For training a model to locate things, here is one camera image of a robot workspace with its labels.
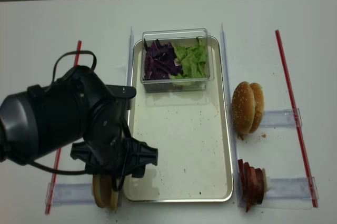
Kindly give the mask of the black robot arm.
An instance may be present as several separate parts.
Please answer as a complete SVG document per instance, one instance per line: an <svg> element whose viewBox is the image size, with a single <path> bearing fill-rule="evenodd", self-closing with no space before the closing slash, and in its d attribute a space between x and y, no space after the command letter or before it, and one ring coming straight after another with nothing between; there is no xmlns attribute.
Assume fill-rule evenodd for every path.
<svg viewBox="0 0 337 224"><path fill-rule="evenodd" d="M35 165L71 145L85 174L144 176L158 150L134 139L126 122L130 86L106 85L86 66L75 66L52 85L34 85L1 104L1 161Z"/></svg>

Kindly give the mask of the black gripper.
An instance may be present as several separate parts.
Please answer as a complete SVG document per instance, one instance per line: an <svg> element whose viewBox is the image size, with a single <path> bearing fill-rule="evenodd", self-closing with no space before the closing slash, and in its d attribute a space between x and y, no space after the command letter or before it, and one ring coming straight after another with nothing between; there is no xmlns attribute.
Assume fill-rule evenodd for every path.
<svg viewBox="0 0 337 224"><path fill-rule="evenodd" d="M107 85L102 97L93 107L84 141L72 144L71 158L85 163L90 175L118 176L126 157L126 175L143 178L146 165L157 166L158 149L145 142L127 138L127 154L123 140L123 121L128 101L135 97L136 89L131 86ZM107 156L100 163L95 156Z"/></svg>

